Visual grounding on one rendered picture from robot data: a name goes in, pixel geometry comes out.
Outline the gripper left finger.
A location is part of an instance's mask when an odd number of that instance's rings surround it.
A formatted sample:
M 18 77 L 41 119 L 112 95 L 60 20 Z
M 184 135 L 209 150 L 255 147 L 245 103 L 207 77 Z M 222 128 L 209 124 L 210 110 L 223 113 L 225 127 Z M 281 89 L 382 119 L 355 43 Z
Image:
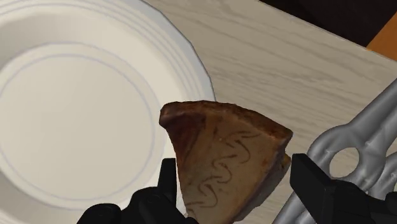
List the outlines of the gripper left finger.
M 157 186 L 136 191 L 125 209 L 116 204 L 89 207 L 77 224 L 199 224 L 176 207 L 176 159 L 162 160 Z

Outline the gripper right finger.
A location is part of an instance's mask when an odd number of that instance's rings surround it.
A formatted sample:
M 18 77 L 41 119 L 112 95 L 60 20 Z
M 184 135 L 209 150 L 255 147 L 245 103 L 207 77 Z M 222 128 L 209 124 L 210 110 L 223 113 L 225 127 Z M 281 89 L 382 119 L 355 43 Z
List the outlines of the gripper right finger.
M 376 199 L 331 179 L 304 153 L 292 156 L 289 182 L 317 224 L 397 224 L 397 192 Z

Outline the brown cake slice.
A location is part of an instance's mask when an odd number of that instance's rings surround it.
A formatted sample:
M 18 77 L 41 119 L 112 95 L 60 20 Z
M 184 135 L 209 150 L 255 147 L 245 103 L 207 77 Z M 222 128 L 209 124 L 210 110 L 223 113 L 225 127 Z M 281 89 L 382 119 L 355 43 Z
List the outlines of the brown cake slice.
M 170 102 L 160 110 L 159 124 L 176 154 L 186 212 L 199 224 L 243 220 L 291 163 L 285 148 L 292 131 L 236 104 Z

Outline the white plate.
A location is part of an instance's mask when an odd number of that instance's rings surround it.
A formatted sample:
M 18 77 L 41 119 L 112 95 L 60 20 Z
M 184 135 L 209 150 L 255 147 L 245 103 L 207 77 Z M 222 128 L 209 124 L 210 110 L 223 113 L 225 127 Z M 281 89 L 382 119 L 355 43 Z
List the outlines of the white plate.
M 161 107 L 197 100 L 203 64 L 143 0 L 0 0 L 0 224 L 126 207 L 174 156 Z

